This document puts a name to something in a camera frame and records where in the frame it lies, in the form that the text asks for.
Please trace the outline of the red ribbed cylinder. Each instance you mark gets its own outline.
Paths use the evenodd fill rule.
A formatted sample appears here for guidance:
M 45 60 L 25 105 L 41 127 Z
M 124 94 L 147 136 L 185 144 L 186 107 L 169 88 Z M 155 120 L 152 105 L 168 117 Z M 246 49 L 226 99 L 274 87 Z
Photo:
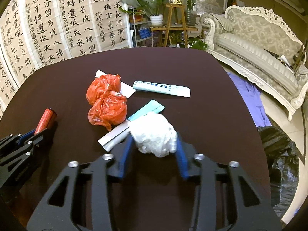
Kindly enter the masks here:
M 46 128 L 51 128 L 53 126 L 56 117 L 57 117 L 56 112 L 50 107 L 47 107 L 42 117 L 40 118 L 40 121 L 35 129 L 34 134 L 36 135 L 45 130 Z

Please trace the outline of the white plastic bag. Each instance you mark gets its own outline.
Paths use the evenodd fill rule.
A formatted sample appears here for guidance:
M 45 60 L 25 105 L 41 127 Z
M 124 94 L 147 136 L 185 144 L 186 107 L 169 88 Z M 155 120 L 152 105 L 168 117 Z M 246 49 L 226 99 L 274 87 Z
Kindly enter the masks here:
M 129 130 L 140 153 L 162 158 L 177 150 L 177 132 L 162 114 L 149 112 L 132 121 Z

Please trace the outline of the black trash bag bin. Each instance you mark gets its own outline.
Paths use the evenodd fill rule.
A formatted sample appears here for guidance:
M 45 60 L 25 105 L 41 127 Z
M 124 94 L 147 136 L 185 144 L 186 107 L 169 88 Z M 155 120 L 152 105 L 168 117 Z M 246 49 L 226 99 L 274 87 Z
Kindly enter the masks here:
M 295 142 L 274 126 L 257 128 L 270 176 L 271 206 L 279 218 L 289 209 L 298 187 L 299 156 Z

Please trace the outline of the white folded paper packet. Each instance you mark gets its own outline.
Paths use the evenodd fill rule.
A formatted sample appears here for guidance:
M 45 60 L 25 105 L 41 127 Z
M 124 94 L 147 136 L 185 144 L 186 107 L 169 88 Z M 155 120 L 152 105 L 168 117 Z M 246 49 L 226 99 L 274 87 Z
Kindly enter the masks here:
M 122 142 L 127 135 L 129 134 L 130 130 L 130 121 L 125 120 L 123 123 L 116 126 L 106 135 L 98 140 L 98 143 L 107 151 L 110 152 L 113 147 L 120 142 Z

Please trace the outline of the red plastic bag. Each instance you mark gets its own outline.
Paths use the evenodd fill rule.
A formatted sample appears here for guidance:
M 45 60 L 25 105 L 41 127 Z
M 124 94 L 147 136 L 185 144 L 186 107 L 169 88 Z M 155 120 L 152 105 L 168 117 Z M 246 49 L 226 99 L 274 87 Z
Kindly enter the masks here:
M 87 89 L 86 99 L 91 105 L 88 121 L 103 126 L 108 131 L 126 119 L 127 98 L 120 93 L 121 77 L 118 74 L 103 74 L 95 78 Z

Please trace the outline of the purple floor cloth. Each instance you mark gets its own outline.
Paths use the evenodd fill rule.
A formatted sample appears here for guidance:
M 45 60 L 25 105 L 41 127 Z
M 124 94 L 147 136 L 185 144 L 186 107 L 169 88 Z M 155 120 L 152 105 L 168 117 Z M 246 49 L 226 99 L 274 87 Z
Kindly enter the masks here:
M 227 72 L 227 74 L 242 96 L 242 99 L 244 100 L 256 127 L 272 126 L 265 113 L 265 109 L 260 98 L 260 92 L 257 87 L 236 74 L 230 72 Z

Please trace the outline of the white teal flat packet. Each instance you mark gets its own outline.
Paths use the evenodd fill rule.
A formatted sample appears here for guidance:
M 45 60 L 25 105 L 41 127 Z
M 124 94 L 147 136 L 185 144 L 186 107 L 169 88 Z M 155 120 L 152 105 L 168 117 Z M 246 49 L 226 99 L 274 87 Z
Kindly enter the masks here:
M 143 106 L 140 110 L 131 115 L 127 120 L 134 121 L 135 119 L 148 114 L 149 112 L 160 113 L 164 110 L 164 106 L 157 102 L 156 100 L 151 100 L 145 106 Z

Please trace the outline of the calligraphy folding screen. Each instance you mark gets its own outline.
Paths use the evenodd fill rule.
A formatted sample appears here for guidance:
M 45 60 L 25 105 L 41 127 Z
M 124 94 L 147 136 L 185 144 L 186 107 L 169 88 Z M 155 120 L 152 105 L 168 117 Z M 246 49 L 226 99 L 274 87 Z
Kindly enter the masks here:
M 38 69 L 130 46 L 121 0 L 11 0 L 1 16 L 1 111 Z

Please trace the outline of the white blue toothpaste tube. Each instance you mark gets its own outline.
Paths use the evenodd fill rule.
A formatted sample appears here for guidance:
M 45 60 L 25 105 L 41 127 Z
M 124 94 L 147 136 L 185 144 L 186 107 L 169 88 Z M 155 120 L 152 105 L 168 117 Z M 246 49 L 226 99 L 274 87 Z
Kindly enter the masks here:
M 191 97 L 190 88 L 180 85 L 159 84 L 155 82 L 134 81 L 133 88 L 138 91 L 155 92 L 185 98 Z

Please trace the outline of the ornate white grey sofa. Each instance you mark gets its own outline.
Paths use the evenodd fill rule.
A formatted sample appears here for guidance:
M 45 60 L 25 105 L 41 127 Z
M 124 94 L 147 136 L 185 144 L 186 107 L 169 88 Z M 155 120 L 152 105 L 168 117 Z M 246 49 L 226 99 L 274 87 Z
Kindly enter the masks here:
M 203 13 L 206 51 L 272 95 L 291 120 L 307 95 L 306 47 L 282 17 L 263 7 L 232 5 Z

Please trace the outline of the wooden plant stand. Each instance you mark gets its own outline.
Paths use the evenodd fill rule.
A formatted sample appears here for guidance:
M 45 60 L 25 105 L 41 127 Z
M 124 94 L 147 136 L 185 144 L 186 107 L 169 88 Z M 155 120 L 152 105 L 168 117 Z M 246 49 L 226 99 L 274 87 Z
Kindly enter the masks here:
M 188 31 L 197 31 L 195 26 L 187 26 L 184 12 L 184 5 L 169 4 L 165 5 L 165 9 L 168 9 L 167 24 L 161 26 L 150 26 L 151 33 L 155 31 L 160 32 L 160 44 L 164 40 L 163 46 L 166 47 L 169 39 L 170 31 L 182 31 L 184 33 L 185 48 L 188 48 Z

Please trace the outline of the plant in white pot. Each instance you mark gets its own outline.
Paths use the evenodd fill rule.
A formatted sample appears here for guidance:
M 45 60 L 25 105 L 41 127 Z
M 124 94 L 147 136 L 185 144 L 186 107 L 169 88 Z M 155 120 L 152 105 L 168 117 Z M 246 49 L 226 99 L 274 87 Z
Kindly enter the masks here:
M 152 27 L 163 25 L 163 14 L 160 12 L 165 0 L 121 0 L 122 3 L 138 10 L 139 14 L 145 14 Z

